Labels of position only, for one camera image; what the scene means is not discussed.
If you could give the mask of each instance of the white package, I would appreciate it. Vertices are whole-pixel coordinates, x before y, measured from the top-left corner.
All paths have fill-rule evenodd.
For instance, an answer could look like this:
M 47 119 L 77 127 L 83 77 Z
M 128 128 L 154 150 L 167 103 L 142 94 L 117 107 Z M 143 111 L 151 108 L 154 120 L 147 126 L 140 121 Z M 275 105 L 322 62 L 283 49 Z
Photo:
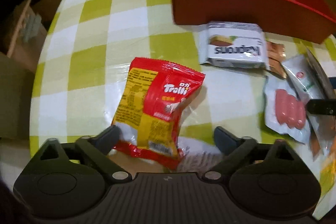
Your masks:
M 209 22 L 199 33 L 199 63 L 217 67 L 269 67 L 267 45 L 257 24 Z
M 286 123 L 279 124 L 276 117 L 275 110 L 275 95 L 277 89 L 286 90 L 288 94 L 293 95 L 297 98 L 295 90 L 289 85 L 289 83 L 284 79 L 279 79 L 272 74 L 268 74 L 268 79 L 264 87 L 264 93 L 266 97 L 266 108 L 265 108 L 265 124 L 270 129 L 278 132 L 281 135 L 288 134 L 295 140 L 301 143 L 309 143 L 310 139 L 310 126 L 308 119 L 302 129 L 289 128 Z

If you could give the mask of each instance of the plastic bag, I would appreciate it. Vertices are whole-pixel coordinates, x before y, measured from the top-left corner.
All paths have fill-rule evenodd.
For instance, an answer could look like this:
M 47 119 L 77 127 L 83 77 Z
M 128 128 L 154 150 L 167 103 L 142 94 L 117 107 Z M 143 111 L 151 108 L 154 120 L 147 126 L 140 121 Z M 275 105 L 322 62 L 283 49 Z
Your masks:
M 269 74 L 264 87 L 264 93 L 266 97 L 266 108 L 265 108 L 265 124 L 270 129 L 278 132 L 279 134 L 288 134 L 295 140 L 301 143 L 307 144 L 310 139 L 310 126 L 306 119 L 304 127 L 302 129 L 297 129 L 295 127 L 289 128 L 287 123 L 280 124 L 276 117 L 276 90 L 282 89 L 286 90 L 288 94 L 293 95 L 295 98 L 295 90 L 289 85 L 286 80 L 277 78 L 274 75 Z
M 135 58 L 112 124 L 122 132 L 116 150 L 176 169 L 182 110 L 197 95 L 205 75 L 164 60 Z
M 183 159 L 176 169 L 179 173 L 197 172 L 202 176 L 223 160 L 223 154 L 216 146 L 196 139 L 180 136 L 178 147 L 183 151 Z

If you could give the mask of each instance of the table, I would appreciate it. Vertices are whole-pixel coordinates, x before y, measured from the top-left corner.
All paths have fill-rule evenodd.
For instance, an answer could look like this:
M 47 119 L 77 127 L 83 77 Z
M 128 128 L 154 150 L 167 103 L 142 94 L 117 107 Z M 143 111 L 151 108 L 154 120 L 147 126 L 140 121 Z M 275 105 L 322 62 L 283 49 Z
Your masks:
M 286 46 L 287 57 L 308 47 L 327 75 L 336 76 L 336 40 L 318 45 L 266 33 Z M 30 146 L 33 155 L 43 142 L 56 137 L 73 142 L 110 125 L 134 57 L 170 60 L 206 74 L 199 96 L 184 111 L 180 136 L 213 145 L 216 126 L 235 135 L 273 143 L 280 136 L 263 122 L 265 72 L 232 71 L 198 64 L 198 39 L 192 26 L 176 26 L 171 0 L 62 0 L 39 60 L 31 101 Z M 289 140 L 316 177 L 323 157 L 313 160 L 308 146 Z M 134 172 L 155 169 L 125 155 L 116 161 L 136 161 Z M 330 191 L 315 210 L 322 217 L 336 204 Z

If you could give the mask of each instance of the sausage package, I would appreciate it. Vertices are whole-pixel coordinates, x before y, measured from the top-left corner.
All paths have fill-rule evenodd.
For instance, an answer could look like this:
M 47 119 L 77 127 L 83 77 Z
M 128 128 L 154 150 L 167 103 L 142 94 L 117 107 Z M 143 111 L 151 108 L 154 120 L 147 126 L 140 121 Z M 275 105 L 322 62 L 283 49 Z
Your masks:
M 198 94 L 205 75 L 164 60 L 136 57 L 112 124 L 122 136 L 116 150 L 175 170 L 182 110 Z
M 310 99 L 335 99 L 324 70 L 309 50 L 307 57 L 308 60 L 304 55 L 297 55 L 282 62 L 300 100 L 307 104 Z M 307 115 L 323 154 L 328 155 L 336 135 L 335 117 L 309 112 Z
M 304 105 L 289 83 L 269 73 L 264 94 L 266 126 L 281 135 L 288 134 L 298 142 L 307 144 L 310 139 L 310 125 L 306 119 Z
M 209 22 L 199 32 L 199 63 L 269 69 L 267 44 L 257 24 Z

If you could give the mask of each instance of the orange package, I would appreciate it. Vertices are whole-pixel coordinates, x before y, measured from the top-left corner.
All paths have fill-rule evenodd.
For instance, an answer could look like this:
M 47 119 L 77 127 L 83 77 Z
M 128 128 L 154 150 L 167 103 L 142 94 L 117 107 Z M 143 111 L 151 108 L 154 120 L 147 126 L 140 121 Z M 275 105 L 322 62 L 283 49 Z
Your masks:
M 112 121 L 122 132 L 114 148 L 176 169 L 183 156 L 177 148 L 182 110 L 204 77 L 176 63 L 136 57 Z

